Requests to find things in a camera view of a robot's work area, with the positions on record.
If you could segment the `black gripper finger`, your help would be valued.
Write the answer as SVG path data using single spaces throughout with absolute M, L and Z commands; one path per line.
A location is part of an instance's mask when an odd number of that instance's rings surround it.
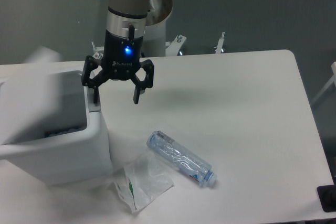
M 93 102 L 98 103 L 99 87 L 110 79 L 110 72 L 102 69 L 94 78 L 91 78 L 91 73 L 101 66 L 101 60 L 93 56 L 86 56 L 83 71 L 81 75 L 81 83 L 83 86 L 93 89 Z
M 140 69 L 143 69 L 145 71 L 145 78 L 142 81 L 136 75 L 136 73 Z M 130 79 L 135 85 L 133 102 L 135 104 L 138 104 L 140 95 L 145 92 L 146 88 L 153 87 L 153 81 L 154 81 L 153 62 L 150 59 L 145 60 L 143 62 L 137 62 L 130 71 Z

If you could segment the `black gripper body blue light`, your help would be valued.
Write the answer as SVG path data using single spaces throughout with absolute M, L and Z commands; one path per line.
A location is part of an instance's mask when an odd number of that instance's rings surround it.
M 106 32 L 100 80 L 136 80 L 140 69 L 143 37 L 135 37 L 135 29 L 128 28 L 125 37 Z

